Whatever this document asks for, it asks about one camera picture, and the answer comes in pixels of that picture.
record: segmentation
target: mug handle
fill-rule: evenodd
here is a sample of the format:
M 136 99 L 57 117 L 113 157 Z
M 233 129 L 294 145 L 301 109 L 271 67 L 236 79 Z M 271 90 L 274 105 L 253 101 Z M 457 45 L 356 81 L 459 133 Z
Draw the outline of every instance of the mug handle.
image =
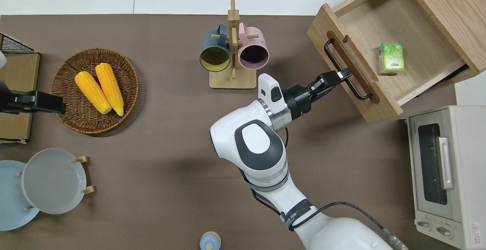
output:
M 219 24 L 218 27 L 218 46 L 224 46 L 224 43 L 226 43 L 226 33 L 228 32 L 228 26 L 225 24 Z
M 239 33 L 238 33 L 238 38 L 240 39 L 241 44 L 243 46 L 245 46 L 248 43 L 250 43 L 250 41 L 248 41 L 248 38 L 246 37 L 246 25 L 243 22 L 240 22 L 239 28 L 240 29 L 239 29 Z

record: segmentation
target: wooden drawer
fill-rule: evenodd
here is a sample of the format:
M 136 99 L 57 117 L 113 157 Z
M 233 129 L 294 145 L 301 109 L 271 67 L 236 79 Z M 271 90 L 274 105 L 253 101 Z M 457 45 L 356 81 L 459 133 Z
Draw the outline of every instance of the wooden drawer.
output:
M 465 65 L 443 31 L 418 0 L 346 0 L 333 9 L 324 4 L 307 35 L 332 69 L 335 67 L 323 47 L 330 32 L 340 41 L 344 54 L 361 74 L 353 72 L 351 80 L 365 94 L 357 81 L 361 77 L 361 83 L 375 92 L 375 101 L 359 100 L 348 86 L 342 85 L 366 121 L 373 122 L 399 115 L 401 105 Z M 332 43 L 330 51 L 342 67 L 349 67 L 343 60 L 347 57 L 340 57 L 335 50 L 338 41 Z M 404 73 L 380 75 L 378 47 L 382 42 L 403 44 Z M 479 72 L 468 68 L 463 79 Z

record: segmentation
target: tissue box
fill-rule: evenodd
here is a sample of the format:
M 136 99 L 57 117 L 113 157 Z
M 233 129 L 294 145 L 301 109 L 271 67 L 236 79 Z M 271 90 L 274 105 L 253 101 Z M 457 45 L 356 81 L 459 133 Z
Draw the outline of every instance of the tissue box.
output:
M 382 44 L 378 47 L 380 74 L 396 75 L 405 70 L 402 44 Z

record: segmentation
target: corn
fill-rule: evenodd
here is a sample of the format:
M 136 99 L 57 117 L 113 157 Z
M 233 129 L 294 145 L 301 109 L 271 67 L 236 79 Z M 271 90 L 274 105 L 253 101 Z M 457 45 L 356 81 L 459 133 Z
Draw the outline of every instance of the corn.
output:
M 120 88 L 118 87 L 115 74 L 108 63 L 100 63 L 96 66 L 96 76 L 103 89 L 104 95 L 111 107 L 118 115 L 123 116 L 123 98 Z
M 92 75 L 86 71 L 82 71 L 74 77 L 74 81 L 78 84 L 79 89 L 85 94 L 86 98 L 90 100 L 90 103 L 102 115 L 107 114 L 111 110 L 108 100 Z

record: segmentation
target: mug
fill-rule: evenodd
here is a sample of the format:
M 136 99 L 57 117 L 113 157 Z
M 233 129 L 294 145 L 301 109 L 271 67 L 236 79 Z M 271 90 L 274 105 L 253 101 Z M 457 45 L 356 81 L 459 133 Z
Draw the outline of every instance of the mug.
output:
M 229 66 L 229 43 L 226 40 L 228 27 L 220 24 L 203 37 L 203 48 L 199 56 L 202 67 L 210 72 L 221 72 Z
M 241 22 L 238 37 L 241 42 L 238 49 L 241 65 L 250 70 L 264 67 L 268 62 L 268 49 L 262 31 L 256 27 L 246 27 Z

